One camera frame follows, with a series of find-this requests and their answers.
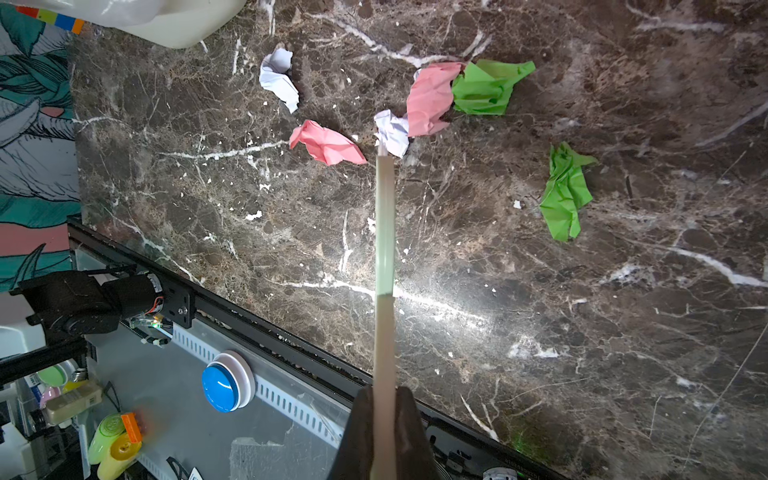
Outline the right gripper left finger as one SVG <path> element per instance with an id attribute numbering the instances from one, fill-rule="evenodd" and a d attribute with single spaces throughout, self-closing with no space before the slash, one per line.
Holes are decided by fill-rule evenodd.
<path id="1" fill-rule="evenodd" d="M 369 480 L 373 462 L 373 389 L 362 388 L 352 405 L 328 480 Z"/>

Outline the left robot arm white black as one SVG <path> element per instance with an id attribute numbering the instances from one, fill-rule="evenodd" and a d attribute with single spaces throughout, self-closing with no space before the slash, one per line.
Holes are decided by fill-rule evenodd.
<path id="1" fill-rule="evenodd" d="M 191 326 L 189 292 L 151 271 L 54 272 L 20 282 L 10 295 L 28 303 L 31 312 L 24 322 L 40 327 L 49 345 L 112 333 L 121 323 L 137 319 Z"/>

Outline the light green hand brush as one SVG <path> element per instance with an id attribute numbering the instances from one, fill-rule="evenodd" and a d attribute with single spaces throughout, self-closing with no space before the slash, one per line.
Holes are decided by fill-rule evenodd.
<path id="1" fill-rule="evenodd" d="M 395 168 L 394 158 L 380 141 L 376 160 L 376 281 L 373 373 L 372 479 L 396 477 L 395 367 Z"/>

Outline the beige trash bin with liner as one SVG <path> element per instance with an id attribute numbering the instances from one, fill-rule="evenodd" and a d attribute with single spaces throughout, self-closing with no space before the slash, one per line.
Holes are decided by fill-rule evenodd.
<path id="1" fill-rule="evenodd" d="M 14 1 L 121 30 L 171 49 L 194 46 L 232 20 L 245 0 Z"/>

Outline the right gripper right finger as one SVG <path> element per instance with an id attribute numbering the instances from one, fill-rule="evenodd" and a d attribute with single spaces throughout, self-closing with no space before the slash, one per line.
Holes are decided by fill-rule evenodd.
<path id="1" fill-rule="evenodd" d="M 396 390 L 396 472 L 398 480 L 438 480 L 432 447 L 415 398 L 407 387 Z"/>

